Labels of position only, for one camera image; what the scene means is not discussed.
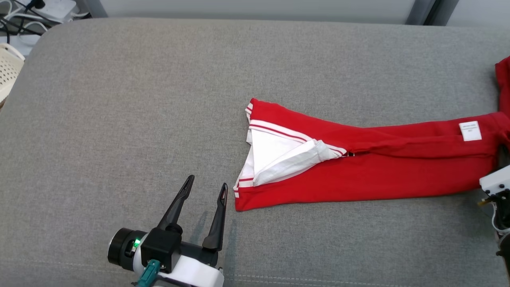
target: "power strip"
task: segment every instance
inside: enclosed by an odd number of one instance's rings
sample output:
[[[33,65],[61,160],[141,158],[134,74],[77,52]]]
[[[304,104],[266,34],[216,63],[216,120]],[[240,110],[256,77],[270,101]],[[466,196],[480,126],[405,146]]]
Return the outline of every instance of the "power strip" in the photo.
[[[79,13],[80,9],[73,0],[44,0],[43,8],[33,9],[48,19],[69,22],[72,20],[72,13]]]

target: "white fabric lining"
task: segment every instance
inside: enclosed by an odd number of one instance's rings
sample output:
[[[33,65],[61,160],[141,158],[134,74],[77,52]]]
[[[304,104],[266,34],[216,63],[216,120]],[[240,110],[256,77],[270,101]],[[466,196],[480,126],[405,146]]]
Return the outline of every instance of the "white fabric lining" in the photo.
[[[251,147],[233,188],[236,198],[240,196],[239,188],[286,180],[320,162],[347,154],[343,148],[325,144],[303,133],[251,119],[252,109],[251,103],[245,109],[250,124],[246,142]]]

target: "white tag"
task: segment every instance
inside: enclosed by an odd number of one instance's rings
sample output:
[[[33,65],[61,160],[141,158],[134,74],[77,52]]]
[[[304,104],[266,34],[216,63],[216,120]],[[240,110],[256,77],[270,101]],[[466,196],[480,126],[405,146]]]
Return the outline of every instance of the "white tag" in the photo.
[[[478,121],[460,123],[462,137],[464,141],[481,140],[480,127]]]

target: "black cable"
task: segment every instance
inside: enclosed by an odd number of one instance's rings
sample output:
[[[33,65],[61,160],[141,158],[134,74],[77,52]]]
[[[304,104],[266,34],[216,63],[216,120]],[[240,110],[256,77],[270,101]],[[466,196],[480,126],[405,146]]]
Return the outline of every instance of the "black cable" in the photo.
[[[9,29],[7,29],[7,23],[2,22],[4,25],[2,26],[2,29],[4,29],[6,35],[7,35],[7,44],[11,43],[11,35]]]
[[[16,31],[11,31],[9,29],[9,27],[7,26],[8,24],[6,22],[4,22],[4,19],[3,19],[4,15],[0,15],[0,25],[3,25],[0,30],[3,30],[5,31],[6,33],[8,33],[9,35],[17,35],[16,34]]]
[[[43,22],[43,20],[37,20],[37,19],[33,19],[33,18],[30,18],[30,17],[25,17],[24,15],[19,15],[19,16],[13,16],[11,17],[11,19],[15,19],[15,18],[19,18],[19,19],[28,19],[28,20],[31,20],[31,21],[37,21],[37,22],[40,22],[41,24],[45,25],[46,28],[52,28],[53,26],[56,26],[56,25],[51,25],[51,24],[48,24],[46,23],[45,21]]]
[[[23,14],[26,14],[27,11],[29,10],[28,6],[27,8],[25,9],[25,11],[23,11]],[[18,34],[21,33],[21,27],[23,27],[23,24],[25,24],[25,19],[21,19],[21,23],[19,24],[20,28],[18,29]]]
[[[90,19],[90,18],[92,18],[92,14],[88,13],[87,15],[81,17],[79,20]]]
[[[5,22],[5,23],[7,23],[7,24],[9,24],[9,25],[11,25],[13,27],[20,28],[21,30],[25,30],[25,31],[30,32],[32,34],[42,36],[42,33],[35,32],[34,30],[31,30],[31,29],[25,28],[23,26],[17,25],[16,23],[11,22],[9,20],[1,19],[1,21]]]
[[[18,0],[12,0],[12,1],[14,1],[14,2],[16,2],[16,3],[20,4],[21,6],[25,7],[25,8],[26,8],[26,10],[25,10],[25,11],[30,11],[30,12],[34,13],[35,15],[37,15],[37,16],[39,16],[39,17],[43,18],[43,19],[44,19],[44,20],[46,20],[46,21],[49,21],[49,22],[55,22],[55,21],[51,21],[50,19],[48,19],[48,18],[44,17],[43,15],[41,15],[41,14],[39,14],[39,13],[37,13],[37,12],[35,12],[34,10],[32,10],[32,8],[31,8],[31,7],[28,7],[27,5],[25,5],[25,4],[23,4],[23,3],[21,3],[21,2],[20,2],[20,1],[18,1]]]
[[[0,32],[1,32],[1,31],[4,31],[4,32],[9,31],[9,35],[10,35],[10,36],[17,36],[17,35],[31,35],[31,33],[30,33],[30,32],[27,32],[27,31],[25,31],[24,29],[21,31],[21,33],[18,33],[18,31],[12,31],[12,30],[11,30],[11,29],[9,29],[9,28],[7,28],[7,30],[6,30],[6,28],[0,28]]]

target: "gray fabric surface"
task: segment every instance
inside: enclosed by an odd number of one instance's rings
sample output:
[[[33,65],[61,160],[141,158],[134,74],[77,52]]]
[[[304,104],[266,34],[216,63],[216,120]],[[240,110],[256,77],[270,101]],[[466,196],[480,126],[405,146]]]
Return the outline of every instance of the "gray fabric surface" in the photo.
[[[251,97],[365,127],[484,114],[509,47],[504,30],[325,22],[51,29],[0,112],[2,286],[129,286],[109,240],[156,225],[189,174],[180,224],[200,244],[247,155]],[[475,192],[247,212],[229,196],[226,286],[507,285]]]

